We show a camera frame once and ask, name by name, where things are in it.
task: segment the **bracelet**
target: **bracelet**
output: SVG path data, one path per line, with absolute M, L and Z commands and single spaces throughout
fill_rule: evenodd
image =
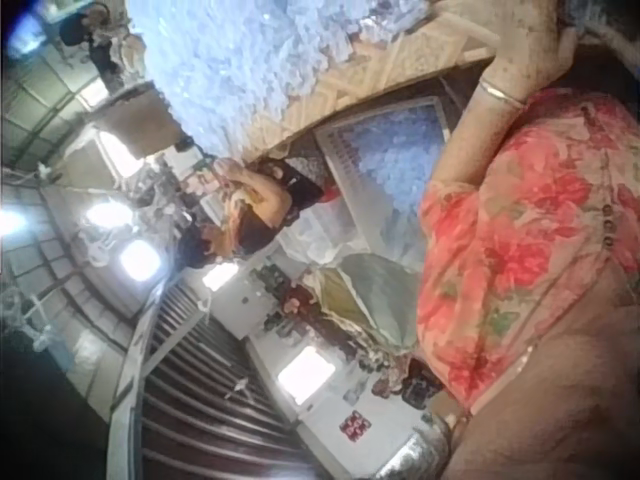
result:
M 507 95 L 502 90 L 491 85 L 482 77 L 480 78 L 479 84 L 482 87 L 482 89 L 485 92 L 487 92 L 489 95 L 491 95 L 494 98 L 497 98 L 498 100 L 502 100 L 503 102 L 511 105 L 512 107 L 517 108 L 518 110 L 522 110 L 526 107 L 526 104 L 522 103 L 520 100 L 516 100 L 510 95 Z

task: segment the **button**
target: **button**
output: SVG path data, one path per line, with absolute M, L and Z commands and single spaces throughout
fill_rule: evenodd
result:
M 604 221 L 604 231 L 605 233 L 613 233 L 616 231 L 616 224 L 613 223 L 612 220 Z

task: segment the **floral dress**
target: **floral dress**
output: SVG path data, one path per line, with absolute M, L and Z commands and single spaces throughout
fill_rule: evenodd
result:
M 542 92 L 482 185 L 431 182 L 420 220 L 429 246 L 418 337 L 471 408 L 607 262 L 638 291 L 638 124 L 608 96 Z

